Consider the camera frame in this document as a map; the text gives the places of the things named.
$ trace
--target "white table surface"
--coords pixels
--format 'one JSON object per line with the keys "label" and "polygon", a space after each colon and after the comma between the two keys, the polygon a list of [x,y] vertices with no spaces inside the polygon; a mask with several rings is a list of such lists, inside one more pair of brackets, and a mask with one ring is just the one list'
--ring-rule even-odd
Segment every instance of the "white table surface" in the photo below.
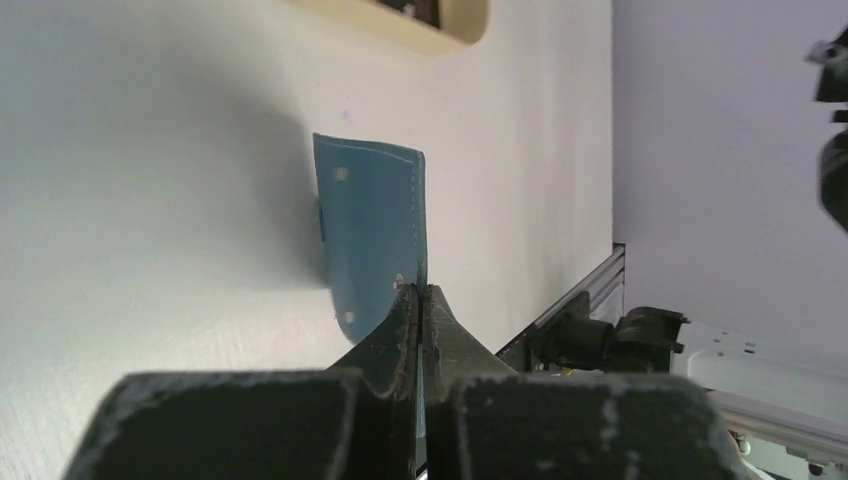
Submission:
{"label": "white table surface", "polygon": [[313,131],[427,156],[431,281],[497,349],[611,251],[610,1],[428,58],[267,0],[0,10],[0,478],[149,369],[321,368]]}

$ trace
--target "blue fabric patch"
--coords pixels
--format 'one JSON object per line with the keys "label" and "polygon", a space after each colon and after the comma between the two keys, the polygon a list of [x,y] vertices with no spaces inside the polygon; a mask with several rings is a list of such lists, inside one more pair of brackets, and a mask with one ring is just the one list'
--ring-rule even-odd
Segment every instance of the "blue fabric patch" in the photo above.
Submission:
{"label": "blue fabric patch", "polygon": [[396,282],[427,285],[424,154],[313,135],[336,318],[354,344],[385,319]]}

